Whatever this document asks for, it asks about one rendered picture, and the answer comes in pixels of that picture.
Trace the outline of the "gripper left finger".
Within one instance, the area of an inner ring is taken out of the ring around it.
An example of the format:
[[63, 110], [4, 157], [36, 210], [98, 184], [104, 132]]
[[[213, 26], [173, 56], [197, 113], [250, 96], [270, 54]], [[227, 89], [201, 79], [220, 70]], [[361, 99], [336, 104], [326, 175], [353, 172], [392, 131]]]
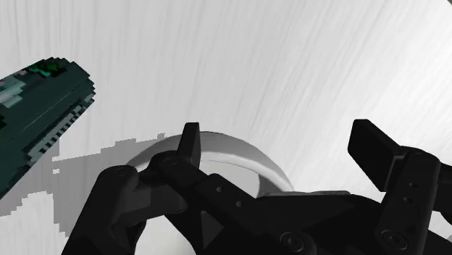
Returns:
[[202, 211], [177, 183], [205, 174], [199, 169], [197, 123], [148, 147], [126, 165], [102, 171], [88, 196], [62, 255], [135, 255], [147, 220], [166, 217], [196, 255], [213, 255], [211, 242], [222, 225]]

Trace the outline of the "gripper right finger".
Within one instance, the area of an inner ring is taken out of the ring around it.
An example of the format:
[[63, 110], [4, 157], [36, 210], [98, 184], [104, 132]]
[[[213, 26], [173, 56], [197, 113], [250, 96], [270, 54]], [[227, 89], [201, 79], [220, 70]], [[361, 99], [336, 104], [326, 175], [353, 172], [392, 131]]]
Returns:
[[452, 242], [429, 229], [433, 212], [452, 225], [451, 165], [366, 119], [353, 121], [348, 153], [385, 194], [374, 228], [382, 255], [452, 255]]

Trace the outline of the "white bowl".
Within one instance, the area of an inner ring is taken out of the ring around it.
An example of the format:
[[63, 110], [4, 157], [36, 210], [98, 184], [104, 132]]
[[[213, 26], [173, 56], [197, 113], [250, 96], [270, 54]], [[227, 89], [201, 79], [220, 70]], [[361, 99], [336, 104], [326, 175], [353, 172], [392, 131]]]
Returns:
[[200, 169], [218, 173], [254, 198], [292, 192], [285, 172], [250, 143], [223, 133], [202, 131]]

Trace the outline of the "dark green box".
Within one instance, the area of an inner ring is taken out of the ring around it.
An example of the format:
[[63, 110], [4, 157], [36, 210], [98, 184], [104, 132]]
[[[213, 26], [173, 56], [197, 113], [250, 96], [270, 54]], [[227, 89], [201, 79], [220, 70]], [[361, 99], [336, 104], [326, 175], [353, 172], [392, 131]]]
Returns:
[[0, 79], [0, 199], [94, 102], [77, 63], [48, 58]]

